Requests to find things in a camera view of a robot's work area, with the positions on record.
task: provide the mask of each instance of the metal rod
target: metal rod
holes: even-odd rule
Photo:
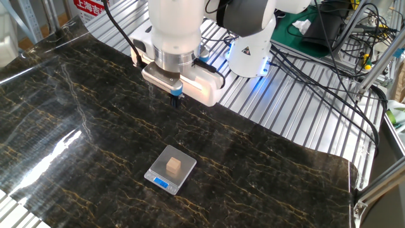
[[[63,7],[65,8],[66,16],[68,20],[72,19],[72,9],[70,9],[69,0],[63,0]]]
[[[18,4],[23,11],[25,21],[27,22],[27,27],[34,36],[35,42],[32,42],[32,44],[36,44],[37,42],[43,40],[44,36],[42,35],[37,17],[32,9],[31,2],[30,0],[18,0]]]
[[[17,22],[17,24],[21,27],[21,29],[24,31],[24,33],[27,35],[27,37],[30,39],[30,41],[33,44],[37,43],[37,39],[31,33],[31,31],[28,29],[28,27],[24,24],[23,20],[21,20],[20,16],[16,13],[16,11],[13,9],[13,7],[10,5],[10,2],[8,0],[0,0],[0,3],[3,4],[3,6],[6,8],[8,13],[14,18],[14,20]]]
[[[358,201],[369,205],[403,181],[405,181],[405,157],[395,162],[369,186],[360,191]]]
[[[371,85],[373,85],[376,79],[381,75],[381,73],[393,59],[394,53],[398,50],[398,48],[403,47],[404,44],[405,44],[405,29],[402,29],[401,32],[397,35],[397,37],[394,39],[392,44],[383,53],[383,55],[381,55],[380,59],[370,70],[369,74],[364,79],[364,81],[362,81],[362,83],[358,86],[359,93],[364,94],[366,91],[368,91]]]
[[[350,18],[349,22],[347,23],[346,27],[344,28],[342,34],[339,36],[339,38],[336,41],[336,46],[333,47],[335,51],[333,51],[333,56],[336,57],[339,55],[340,50],[342,49],[342,46],[346,42],[347,38],[352,34],[352,31],[354,27],[359,23],[360,21],[360,16],[363,15],[363,13],[366,10],[366,7],[363,7],[364,4],[369,3],[371,0],[365,0],[361,1],[359,3],[359,6],[357,7],[357,10],[354,12],[353,16]]]
[[[60,28],[58,16],[53,5],[53,0],[42,0],[42,4],[44,5],[46,18],[49,23],[49,34],[51,34]]]

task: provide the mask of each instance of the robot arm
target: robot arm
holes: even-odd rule
[[[213,106],[222,97],[225,79],[215,68],[198,60],[204,16],[239,35],[228,55],[229,67],[240,76],[255,77],[263,61],[267,62],[275,8],[298,13],[309,2],[148,0],[150,21],[130,35],[143,61],[148,63],[142,76],[175,98],[185,93],[206,106]],[[132,59],[136,63],[133,51]]]

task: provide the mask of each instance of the black marble-pattern mat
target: black marble-pattern mat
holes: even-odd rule
[[[146,181],[197,160],[176,196]],[[357,170],[238,114],[180,109],[76,18],[0,71],[0,189],[51,227],[350,227]]]

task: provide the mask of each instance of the small wooden block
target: small wooden block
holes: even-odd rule
[[[177,174],[177,172],[180,170],[181,165],[182,165],[181,161],[172,157],[172,158],[170,158],[169,162],[166,164],[166,170],[173,174]]]

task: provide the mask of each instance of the scale display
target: scale display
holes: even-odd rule
[[[168,193],[176,195],[196,163],[195,159],[169,145],[144,177]]]

